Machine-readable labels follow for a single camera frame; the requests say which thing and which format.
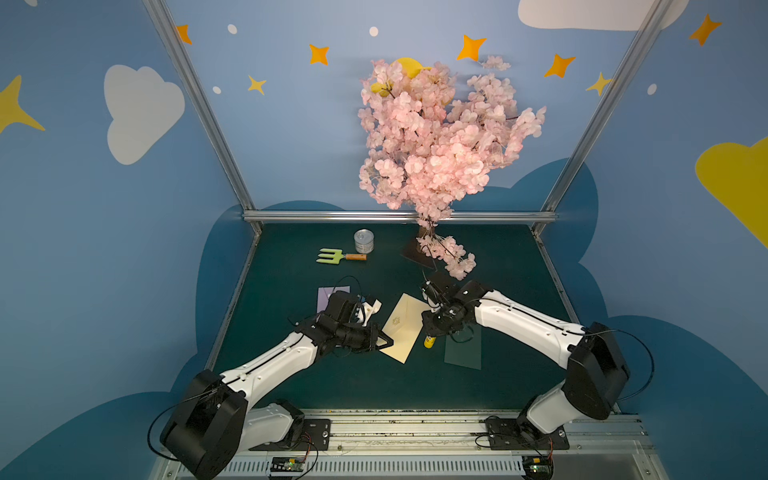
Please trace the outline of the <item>cream yellow envelope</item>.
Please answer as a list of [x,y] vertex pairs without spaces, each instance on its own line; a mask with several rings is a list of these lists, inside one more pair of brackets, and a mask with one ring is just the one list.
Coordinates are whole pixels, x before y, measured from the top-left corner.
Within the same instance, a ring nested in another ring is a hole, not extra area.
[[380,352],[405,364],[423,328],[422,313],[430,310],[427,303],[402,294],[382,329],[394,344]]

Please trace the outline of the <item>dark green envelope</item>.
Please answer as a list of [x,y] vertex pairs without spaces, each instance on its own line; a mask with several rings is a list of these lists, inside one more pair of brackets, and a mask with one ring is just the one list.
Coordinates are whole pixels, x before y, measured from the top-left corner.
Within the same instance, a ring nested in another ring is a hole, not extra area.
[[467,325],[446,338],[444,362],[473,370],[482,368],[481,328]]

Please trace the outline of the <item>purple envelope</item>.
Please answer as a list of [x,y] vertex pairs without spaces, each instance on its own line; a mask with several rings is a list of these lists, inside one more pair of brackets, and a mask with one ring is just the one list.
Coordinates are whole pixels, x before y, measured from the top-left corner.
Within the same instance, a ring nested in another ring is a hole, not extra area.
[[316,301],[316,311],[322,312],[325,310],[325,308],[328,305],[330,296],[337,292],[350,292],[350,286],[335,286],[335,287],[319,287],[317,290],[317,301]]

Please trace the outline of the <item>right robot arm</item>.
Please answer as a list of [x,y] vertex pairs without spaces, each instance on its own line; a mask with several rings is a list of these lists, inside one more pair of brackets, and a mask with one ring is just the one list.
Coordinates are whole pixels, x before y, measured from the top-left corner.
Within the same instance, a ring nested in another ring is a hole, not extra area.
[[613,332],[599,322],[584,327],[559,320],[477,281],[460,286],[442,273],[428,277],[422,294],[430,306],[422,313],[427,336],[449,336],[478,325],[537,350],[565,370],[562,382],[532,399],[518,415],[516,430],[528,441],[573,420],[607,419],[630,379]]

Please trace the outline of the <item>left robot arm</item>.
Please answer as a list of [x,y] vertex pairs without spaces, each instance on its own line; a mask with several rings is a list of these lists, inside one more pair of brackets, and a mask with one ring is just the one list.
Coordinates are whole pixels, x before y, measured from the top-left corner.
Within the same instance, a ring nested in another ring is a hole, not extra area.
[[213,479],[241,451],[293,445],[301,411],[286,402],[263,408],[258,402],[337,348],[367,353],[393,346],[371,319],[380,308],[374,297],[334,291],[324,310],[297,324],[272,349],[221,374],[201,371],[182,400],[166,411],[170,418],[159,436],[167,450],[164,458],[179,462],[197,479]]

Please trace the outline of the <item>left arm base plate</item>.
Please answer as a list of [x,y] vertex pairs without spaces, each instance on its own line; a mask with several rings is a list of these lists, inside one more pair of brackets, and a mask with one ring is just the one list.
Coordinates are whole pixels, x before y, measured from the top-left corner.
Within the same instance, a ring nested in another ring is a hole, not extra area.
[[313,449],[327,451],[329,448],[332,421],[327,418],[304,419],[295,422],[286,437],[273,443],[250,447],[250,451],[298,451],[306,450],[309,443]]

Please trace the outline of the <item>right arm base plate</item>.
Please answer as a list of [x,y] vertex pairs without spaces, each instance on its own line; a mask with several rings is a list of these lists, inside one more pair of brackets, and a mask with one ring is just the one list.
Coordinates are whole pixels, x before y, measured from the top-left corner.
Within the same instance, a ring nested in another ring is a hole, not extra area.
[[563,427],[549,434],[522,429],[516,418],[489,416],[484,420],[486,438],[491,450],[531,450],[549,452],[570,449]]

